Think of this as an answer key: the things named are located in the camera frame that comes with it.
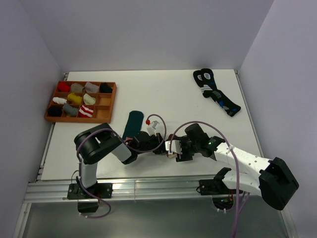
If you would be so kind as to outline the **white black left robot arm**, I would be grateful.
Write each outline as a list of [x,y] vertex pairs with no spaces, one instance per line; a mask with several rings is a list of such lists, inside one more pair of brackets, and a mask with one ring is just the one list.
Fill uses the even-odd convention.
[[91,198],[97,191],[98,162],[108,154],[114,155],[121,163],[127,165],[136,161],[138,155],[153,152],[165,152],[164,138],[156,132],[158,121],[147,121],[147,131],[140,131],[136,136],[124,141],[116,135],[108,123],[102,123],[78,134],[74,143],[80,163],[79,193]]

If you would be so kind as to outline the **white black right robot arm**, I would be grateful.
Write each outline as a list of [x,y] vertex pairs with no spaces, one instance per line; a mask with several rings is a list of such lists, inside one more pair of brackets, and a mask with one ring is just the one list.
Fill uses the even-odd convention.
[[177,162],[190,161],[201,154],[223,164],[212,179],[199,181],[200,195],[251,193],[260,196],[270,207],[283,210],[299,188],[285,161],[267,159],[231,145],[223,135],[208,136],[198,123],[185,128],[185,135],[172,134],[165,148],[176,154]]

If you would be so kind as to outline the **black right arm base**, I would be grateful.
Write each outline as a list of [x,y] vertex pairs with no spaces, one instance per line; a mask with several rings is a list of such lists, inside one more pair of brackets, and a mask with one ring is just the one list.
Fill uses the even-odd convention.
[[231,209],[234,205],[233,196],[236,189],[228,189],[222,182],[214,179],[199,180],[199,186],[196,188],[201,196],[212,196],[212,202],[217,209]]

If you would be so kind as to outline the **brown striped sock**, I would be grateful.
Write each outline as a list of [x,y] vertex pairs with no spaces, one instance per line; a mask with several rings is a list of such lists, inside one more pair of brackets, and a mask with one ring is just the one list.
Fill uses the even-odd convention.
[[[167,141],[170,141],[171,137],[172,137],[172,134],[170,134],[170,135],[168,136]],[[177,154],[174,153],[174,152],[173,152],[172,154],[169,154],[169,152],[167,152],[166,155],[167,155],[167,157],[168,157],[169,159],[173,159],[173,158],[177,157]]]

